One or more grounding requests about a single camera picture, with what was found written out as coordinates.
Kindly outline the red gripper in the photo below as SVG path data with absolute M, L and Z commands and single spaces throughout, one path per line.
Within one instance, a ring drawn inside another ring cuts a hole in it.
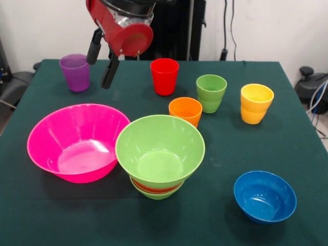
M 153 19 L 153 1 L 86 1 L 86 7 L 97 25 L 86 61 L 94 65 L 104 39 L 110 47 L 109 63 L 100 85 L 109 89 L 119 66 L 118 56 L 138 56 L 153 40 L 150 23 Z

